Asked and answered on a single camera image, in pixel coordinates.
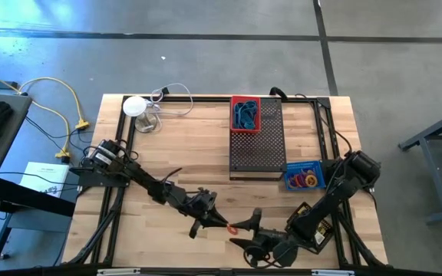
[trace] gray table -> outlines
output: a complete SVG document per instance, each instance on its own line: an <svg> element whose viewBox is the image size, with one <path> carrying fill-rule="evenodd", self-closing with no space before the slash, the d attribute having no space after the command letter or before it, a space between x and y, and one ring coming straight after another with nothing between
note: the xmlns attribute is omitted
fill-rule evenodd
<svg viewBox="0 0 442 276"><path fill-rule="evenodd" d="M25 116L27 115L31 99L23 96L0 95L0 101L5 101L13 109L13 114L8 119L8 122L2 127L0 136L1 166L23 120L25 119ZM18 210L24 212L29 209L40 209L71 217L74 212L74 203L0 179L0 211L10 213L0 233L0 254L6 239L9 236L9 232L12 229L11 227L8 227L8 223L11 220L11 214Z"/></svg>

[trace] white lamp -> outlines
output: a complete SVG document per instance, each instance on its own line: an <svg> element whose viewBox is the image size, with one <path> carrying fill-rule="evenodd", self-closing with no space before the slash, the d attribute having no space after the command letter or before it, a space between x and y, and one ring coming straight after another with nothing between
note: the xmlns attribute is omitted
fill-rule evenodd
<svg viewBox="0 0 442 276"><path fill-rule="evenodd" d="M157 118L147 112L147 102L139 96L127 98L122 106L124 113L133 120L136 117L135 127L141 133L149 133L157 126Z"/></svg>

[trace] wooden table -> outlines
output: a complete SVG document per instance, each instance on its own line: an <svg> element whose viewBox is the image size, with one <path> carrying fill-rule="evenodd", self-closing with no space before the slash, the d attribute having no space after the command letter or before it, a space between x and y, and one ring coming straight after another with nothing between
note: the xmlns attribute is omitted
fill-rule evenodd
<svg viewBox="0 0 442 276"><path fill-rule="evenodd" d="M105 94L97 118L92 145L102 139L113 139L123 95ZM335 129L349 139L353 150L361 147L349 97L330 97ZM162 103L164 110L184 111L190 103ZM316 136L315 116L303 103L283 104L285 146L288 162L321 159ZM158 179L178 167L183 169L171 180L187 191L197 187L216 191L216 207L230 222L248 219L255 207L262 208L261 226L283 230L286 219L306 201L315 204L323 191L288 192L284 181L229 181L229 105L195 103L184 117L162 116L159 133L134 135L142 167ZM127 127L124 128L124 139ZM339 140L341 153L347 145ZM73 258L97 227L103 188L91 188L76 204L64 251L63 261ZM376 257L387 262L378 217L371 197L358 192L350 199L355 229ZM247 268L242 249L229 242L233 238L225 228L200 229L197 237L188 236L193 219L184 217L167 205L151 200L146 190L132 184L126 190L115 248L114 266L135 267L216 267ZM108 243L104 235L102 256ZM240 231L238 238L251 238ZM351 254L348 238L343 234L348 260ZM299 249L292 268L338 267L335 242L332 239L320 255Z"/></svg>

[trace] concrete floor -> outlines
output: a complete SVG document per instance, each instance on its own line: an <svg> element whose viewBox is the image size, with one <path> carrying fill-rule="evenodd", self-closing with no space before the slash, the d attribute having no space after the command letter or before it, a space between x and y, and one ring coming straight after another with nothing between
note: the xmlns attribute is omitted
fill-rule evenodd
<svg viewBox="0 0 442 276"><path fill-rule="evenodd" d="M311 0L15 3L0 0L0 28L318 34ZM328 35L442 37L442 1L321 3ZM442 272L442 223L424 224L440 208L432 179L418 149L401 153L396 147L442 117L442 44L330 43L329 48L338 93L352 99L362 148L382 162L376 197L390 264ZM0 38L0 77L21 83L42 76L74 87L92 122L102 94L145 93L172 82L197 94L265 94L272 86L288 94L329 94L319 42ZM30 94L59 107L70 122L77 120L74 101L63 87L42 82ZM64 134L55 116L35 107L28 116L54 135ZM2 170L23 171L28 161L55 163L57 150L25 123ZM52 265L63 241L60 233L15 231L5 246L12 258L0 261L0 269Z"/></svg>

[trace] perforated black box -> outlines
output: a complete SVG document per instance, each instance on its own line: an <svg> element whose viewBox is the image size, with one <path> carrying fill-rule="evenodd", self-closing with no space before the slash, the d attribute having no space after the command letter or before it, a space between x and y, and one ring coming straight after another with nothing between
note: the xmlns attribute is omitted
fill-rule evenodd
<svg viewBox="0 0 442 276"><path fill-rule="evenodd" d="M230 180L277 181L287 170L281 100L262 98L260 106L259 133L229 134Z"/></svg>

